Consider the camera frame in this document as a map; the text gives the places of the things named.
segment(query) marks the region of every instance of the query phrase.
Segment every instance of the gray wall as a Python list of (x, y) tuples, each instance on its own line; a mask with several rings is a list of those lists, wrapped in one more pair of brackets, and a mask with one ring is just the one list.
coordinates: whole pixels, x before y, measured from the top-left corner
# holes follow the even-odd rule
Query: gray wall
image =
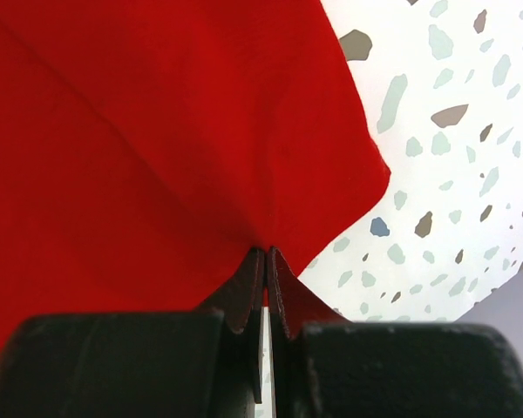
[(523, 271), (463, 315), (459, 321), (497, 328), (512, 343), (523, 365)]

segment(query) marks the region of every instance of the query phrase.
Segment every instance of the red cloth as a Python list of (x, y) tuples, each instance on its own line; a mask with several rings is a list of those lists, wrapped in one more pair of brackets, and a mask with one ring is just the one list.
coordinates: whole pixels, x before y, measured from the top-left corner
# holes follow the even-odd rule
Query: red cloth
[(296, 273), (389, 171), (318, 0), (0, 0), (0, 349), (64, 311)]

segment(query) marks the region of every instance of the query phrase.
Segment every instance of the red fabric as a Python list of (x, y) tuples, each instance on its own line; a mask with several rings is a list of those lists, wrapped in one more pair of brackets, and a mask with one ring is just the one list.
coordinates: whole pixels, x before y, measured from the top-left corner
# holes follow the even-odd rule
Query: red fabric
[(0, 0), (0, 349), (64, 311), (296, 273), (389, 171), (318, 0)]

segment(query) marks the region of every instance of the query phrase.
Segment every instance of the blue speck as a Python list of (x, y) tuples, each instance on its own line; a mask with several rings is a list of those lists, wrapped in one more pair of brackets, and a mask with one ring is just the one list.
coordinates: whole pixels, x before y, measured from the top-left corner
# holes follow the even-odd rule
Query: blue speck
[(388, 237), (390, 235), (390, 229), (381, 218), (374, 218), (372, 220), (370, 232), (377, 237)]

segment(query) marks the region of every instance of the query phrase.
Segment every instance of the speckled white surface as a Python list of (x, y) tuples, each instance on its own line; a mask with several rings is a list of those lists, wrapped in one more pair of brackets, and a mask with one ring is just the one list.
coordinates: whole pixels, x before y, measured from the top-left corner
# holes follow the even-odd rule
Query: speckled white surface
[(323, 5), (392, 175), (300, 279), (351, 320), (456, 320), (523, 267), (523, 0)]

